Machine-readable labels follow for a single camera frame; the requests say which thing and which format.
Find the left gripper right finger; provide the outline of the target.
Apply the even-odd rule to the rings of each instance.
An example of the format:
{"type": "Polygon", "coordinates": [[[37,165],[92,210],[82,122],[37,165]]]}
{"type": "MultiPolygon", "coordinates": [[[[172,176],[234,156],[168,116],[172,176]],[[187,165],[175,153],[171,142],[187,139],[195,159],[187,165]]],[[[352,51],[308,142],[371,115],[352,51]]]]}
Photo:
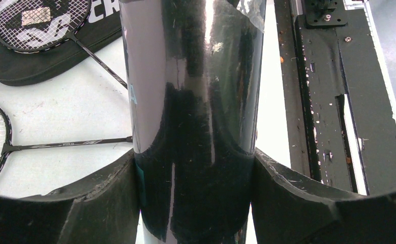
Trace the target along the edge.
{"type": "Polygon", "coordinates": [[[333,188],[257,149],[252,214],[258,243],[396,243],[396,190],[333,188]]]}

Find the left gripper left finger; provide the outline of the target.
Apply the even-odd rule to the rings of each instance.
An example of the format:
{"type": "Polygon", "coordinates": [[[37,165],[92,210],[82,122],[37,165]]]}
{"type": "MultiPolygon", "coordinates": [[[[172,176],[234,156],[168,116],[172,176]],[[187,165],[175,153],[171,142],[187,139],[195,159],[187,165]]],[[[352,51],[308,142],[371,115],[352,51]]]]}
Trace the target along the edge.
{"type": "Polygon", "coordinates": [[[46,195],[0,196],[0,243],[134,243],[134,152],[46,195]]]}

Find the black shuttlecock tube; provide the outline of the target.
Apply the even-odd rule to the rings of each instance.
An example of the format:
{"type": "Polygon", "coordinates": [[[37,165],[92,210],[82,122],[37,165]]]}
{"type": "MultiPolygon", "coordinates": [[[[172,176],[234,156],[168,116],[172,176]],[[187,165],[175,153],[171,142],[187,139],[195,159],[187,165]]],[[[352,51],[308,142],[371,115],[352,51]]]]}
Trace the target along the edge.
{"type": "Polygon", "coordinates": [[[120,1],[146,243],[245,243],[265,1],[120,1]]]}

